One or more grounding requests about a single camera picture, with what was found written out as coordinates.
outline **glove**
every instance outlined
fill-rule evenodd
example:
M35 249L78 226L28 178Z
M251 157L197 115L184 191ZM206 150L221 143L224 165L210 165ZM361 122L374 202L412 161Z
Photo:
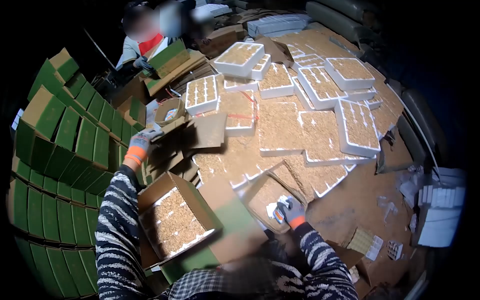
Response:
M155 69L147 62L147 57L140 56L133 62L135 68L143 68L151 73L155 72Z
M147 157L150 141L160 135L163 135L163 131L148 128L132 136L125 158L133 159L140 166Z
M276 205L282 211L287 223L293 230L305 223L305 208L303 205L292 196L289 196L287 202L290 204L290 209L282 202L277 202Z

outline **worker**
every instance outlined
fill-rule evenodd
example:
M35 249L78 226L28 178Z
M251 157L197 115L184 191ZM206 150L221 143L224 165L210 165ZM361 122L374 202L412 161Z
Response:
M139 253L140 186L135 174L147 158L151 139L162 134L145 129L130 139L123 164L105 192L95 232L101 300L154 297L146 283ZM358 299L347 267L305 222L303 206L292 200L290 209L280 209L305 255L308 275L302 276L286 263L250 257L240 260L245 264L192 270L156 299ZM235 265L244 272L237 272Z

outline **stack of boxes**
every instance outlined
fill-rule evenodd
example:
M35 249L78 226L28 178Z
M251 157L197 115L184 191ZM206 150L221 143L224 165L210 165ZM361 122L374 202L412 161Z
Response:
M114 110L78 69L66 49L41 67L18 122L7 201L27 265L64 298L97 292L98 211L131 136L145 125L140 101L130 99L128 115Z

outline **orange glove cuff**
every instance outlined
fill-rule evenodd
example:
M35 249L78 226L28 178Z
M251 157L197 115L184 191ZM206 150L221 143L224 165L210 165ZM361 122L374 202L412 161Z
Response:
M295 230L295 228L302 225L303 223L305 223L305 217L298 216L295 219L291 220L288 224L290 225L290 227L292 227L293 230Z

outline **striped sleeve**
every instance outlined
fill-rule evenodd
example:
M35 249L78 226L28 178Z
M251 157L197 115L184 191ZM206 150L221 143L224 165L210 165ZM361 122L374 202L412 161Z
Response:
M138 251L138 189L135 173L122 165L105 192L95 232L101 300L152 296Z
M305 276L307 299L358 299L347 266L310 224L295 229L300 248L307 258L310 274Z

